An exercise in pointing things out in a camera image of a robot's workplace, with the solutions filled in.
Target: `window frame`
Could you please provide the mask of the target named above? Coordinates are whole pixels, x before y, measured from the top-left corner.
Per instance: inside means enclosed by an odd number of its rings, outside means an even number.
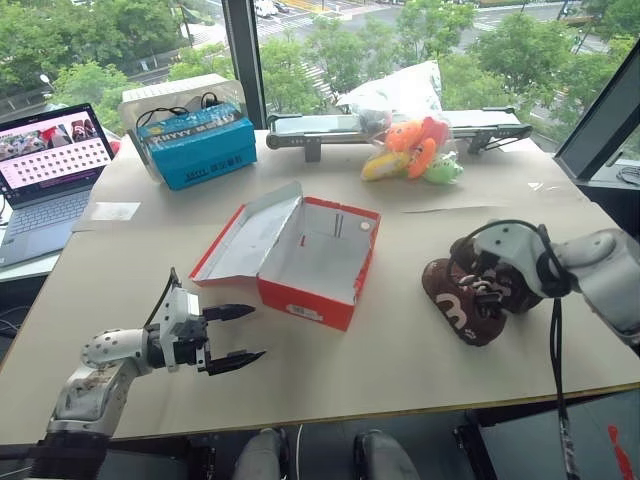
[[[588,183],[638,125],[640,40],[554,158],[572,180]]]

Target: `orange plush toy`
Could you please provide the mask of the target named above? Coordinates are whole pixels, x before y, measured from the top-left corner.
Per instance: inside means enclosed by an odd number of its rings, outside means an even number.
[[[407,177],[414,179],[422,176],[433,163],[434,158],[436,158],[437,149],[438,146],[433,138],[427,138],[418,145],[416,151],[413,152],[409,165],[407,165]]]
[[[396,123],[391,125],[384,144],[392,152],[408,152],[418,146],[422,139],[422,122]]]

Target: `laptop screen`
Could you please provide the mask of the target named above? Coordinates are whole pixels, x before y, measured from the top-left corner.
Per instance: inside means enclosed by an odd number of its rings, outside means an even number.
[[[12,206],[92,185],[112,157],[88,104],[0,125],[0,189]]]

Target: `black cable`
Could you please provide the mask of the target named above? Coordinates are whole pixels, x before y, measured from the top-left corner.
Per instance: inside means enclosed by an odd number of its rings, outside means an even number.
[[[140,115],[138,117],[138,120],[136,120],[136,130],[140,127],[144,127],[147,123],[149,123],[149,121],[151,120],[151,118],[153,117],[153,114],[156,112],[171,112],[174,115],[185,115],[187,113],[189,113],[189,110],[187,110],[184,107],[171,107],[171,108],[165,108],[165,107],[158,107],[158,108],[154,108],[153,110],[148,110],[146,112],[144,112],[142,115]]]
[[[464,286],[473,279],[465,282],[458,282],[453,278],[452,270],[453,263],[456,258],[456,254],[463,247],[465,247],[473,237],[478,233],[483,232],[489,228],[498,225],[516,224],[522,225],[529,230],[535,232],[538,238],[544,246],[545,253],[556,268],[559,280],[562,282],[563,288],[560,291],[566,290],[566,293],[570,291],[570,275],[567,270],[562,266],[560,260],[553,251],[551,246],[551,240],[547,232],[547,228],[544,225],[536,227],[532,223],[525,222],[523,220],[498,220],[495,222],[489,222],[482,227],[476,228],[473,232],[467,235],[462,242],[458,244],[455,251],[451,253],[449,262],[447,263],[446,275],[450,282],[456,286]],[[551,327],[549,331],[549,354],[551,356],[551,368],[553,370],[553,379],[556,384],[556,399],[558,409],[558,422],[560,426],[560,444],[562,446],[562,454],[564,458],[565,473],[568,480],[580,480],[578,474],[578,468],[575,463],[575,451],[573,448],[573,441],[571,440],[571,432],[569,428],[569,414],[567,412],[567,406],[564,398],[564,391],[562,388],[562,299],[560,297],[553,299],[553,309],[551,312]]]
[[[208,100],[207,96],[213,95],[213,101]],[[220,105],[220,101],[218,100],[218,96],[213,92],[204,92],[202,97],[200,97],[200,108],[209,108],[215,107],[216,105]]]

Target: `red shoebox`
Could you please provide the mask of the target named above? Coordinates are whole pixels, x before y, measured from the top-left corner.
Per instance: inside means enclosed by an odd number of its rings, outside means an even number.
[[[346,330],[379,224],[376,212],[303,197],[292,183],[241,206],[189,277],[256,278],[265,305]]]

